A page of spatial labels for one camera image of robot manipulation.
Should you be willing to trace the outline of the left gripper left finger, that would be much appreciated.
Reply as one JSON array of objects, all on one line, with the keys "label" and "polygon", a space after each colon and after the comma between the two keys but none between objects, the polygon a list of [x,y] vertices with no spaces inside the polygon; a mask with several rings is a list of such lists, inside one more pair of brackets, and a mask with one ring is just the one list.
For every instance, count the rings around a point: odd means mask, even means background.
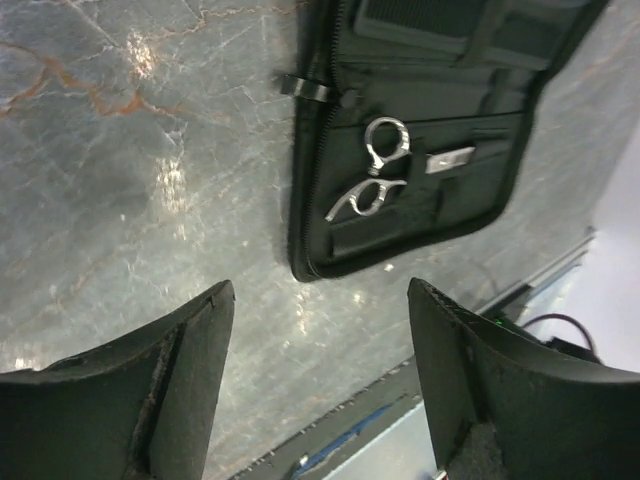
[{"label": "left gripper left finger", "polygon": [[2,477],[201,478],[234,306],[223,281],[109,343],[3,374]]}]

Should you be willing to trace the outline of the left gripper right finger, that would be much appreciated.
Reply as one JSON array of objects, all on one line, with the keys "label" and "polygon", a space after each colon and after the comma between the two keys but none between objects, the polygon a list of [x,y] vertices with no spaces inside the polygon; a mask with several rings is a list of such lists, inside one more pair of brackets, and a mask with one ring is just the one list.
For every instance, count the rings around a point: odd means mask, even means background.
[{"label": "left gripper right finger", "polygon": [[428,282],[408,289],[437,466],[453,479],[635,479],[639,376],[544,346]]}]

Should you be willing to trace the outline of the black zip tool case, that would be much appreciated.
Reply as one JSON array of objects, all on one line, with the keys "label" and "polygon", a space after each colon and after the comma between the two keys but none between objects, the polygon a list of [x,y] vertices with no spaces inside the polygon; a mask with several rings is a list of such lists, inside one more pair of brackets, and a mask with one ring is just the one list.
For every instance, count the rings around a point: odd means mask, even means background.
[{"label": "black zip tool case", "polygon": [[603,1],[320,1],[300,69],[288,260],[340,278],[506,208],[537,104]]}]

